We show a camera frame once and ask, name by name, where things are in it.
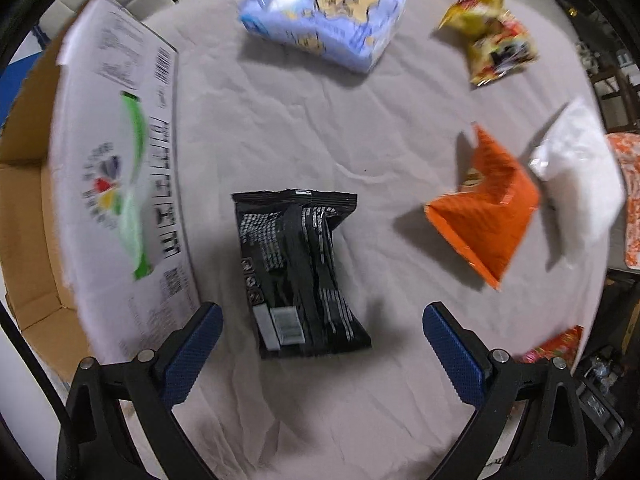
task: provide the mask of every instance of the red package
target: red package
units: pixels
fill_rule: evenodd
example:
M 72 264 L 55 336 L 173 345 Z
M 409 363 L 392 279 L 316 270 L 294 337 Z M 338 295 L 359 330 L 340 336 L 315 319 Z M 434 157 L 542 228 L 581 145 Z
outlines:
M 561 357 L 570 368 L 574 364 L 581 338 L 582 327 L 576 325 L 566 332 L 562 332 L 549 341 L 542 343 L 542 345 L 529 350 L 520 358 L 520 362 L 535 363 L 542 358 L 551 360 L 554 357 Z

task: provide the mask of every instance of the white package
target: white package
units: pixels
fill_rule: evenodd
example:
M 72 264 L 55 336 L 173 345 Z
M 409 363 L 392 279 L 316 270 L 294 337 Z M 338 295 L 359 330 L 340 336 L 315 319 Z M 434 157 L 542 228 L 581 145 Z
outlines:
M 178 53 L 107 0 L 90 1 L 64 41 L 49 153 L 65 285 L 93 355 L 128 361 L 157 349 L 200 305 L 177 185 Z M 143 276 L 121 232 L 131 190 L 152 268 Z
M 602 123 L 582 98 L 562 111 L 534 150 L 529 167 L 546 183 L 558 212 L 562 253 L 574 264 L 609 232 L 625 200 Z

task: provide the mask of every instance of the barcode label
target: barcode label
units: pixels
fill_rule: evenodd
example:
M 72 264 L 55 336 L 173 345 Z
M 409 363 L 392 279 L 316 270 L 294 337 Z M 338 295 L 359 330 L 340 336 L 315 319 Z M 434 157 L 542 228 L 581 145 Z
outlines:
M 272 308 L 270 312 L 281 345 L 300 345 L 305 342 L 298 310 L 294 306 L 280 306 Z
M 158 49 L 156 56 L 156 79 L 165 85 L 169 84 L 169 67 L 171 66 L 171 56 L 164 48 Z
M 278 334 L 276 334 L 273 327 L 273 321 L 269 315 L 269 308 L 266 303 L 254 306 L 254 317 L 267 350 L 271 352 L 280 350 Z
M 164 273 L 164 284 L 169 298 L 182 290 L 182 280 L 178 269 L 171 269 Z

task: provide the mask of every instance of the wrinkled cloth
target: wrinkled cloth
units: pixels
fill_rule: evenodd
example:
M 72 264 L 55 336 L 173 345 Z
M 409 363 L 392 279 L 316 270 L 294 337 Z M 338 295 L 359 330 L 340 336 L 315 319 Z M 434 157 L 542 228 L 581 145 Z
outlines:
M 564 104 L 581 95 L 595 106 L 590 85 L 571 40 L 513 0 L 506 5 L 527 23 L 540 59 L 478 90 L 455 34 L 433 32 L 455 0 L 407 0 L 366 77 L 249 37 L 239 1 L 184 0 L 148 20 L 180 52 L 186 234 L 200 296 L 225 316 L 175 416 L 221 480 L 424 480 L 473 412 L 422 334 L 425 305 L 442 301 L 490 349 L 514 355 L 568 326 L 588 336 L 607 241 L 570 269 L 543 197 L 495 292 L 424 219 L 422 204 L 460 183 L 473 121 L 526 161 Z M 371 350 L 260 360 L 231 193 L 287 187 L 358 194 L 334 248 L 340 290 Z

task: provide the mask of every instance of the black package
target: black package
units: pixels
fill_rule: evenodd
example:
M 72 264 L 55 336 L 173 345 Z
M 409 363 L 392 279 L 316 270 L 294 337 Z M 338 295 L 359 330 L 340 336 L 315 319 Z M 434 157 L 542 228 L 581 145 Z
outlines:
M 369 334 L 338 291 L 331 234 L 356 209 L 358 196 L 287 189 L 232 197 L 260 355 L 369 348 Z

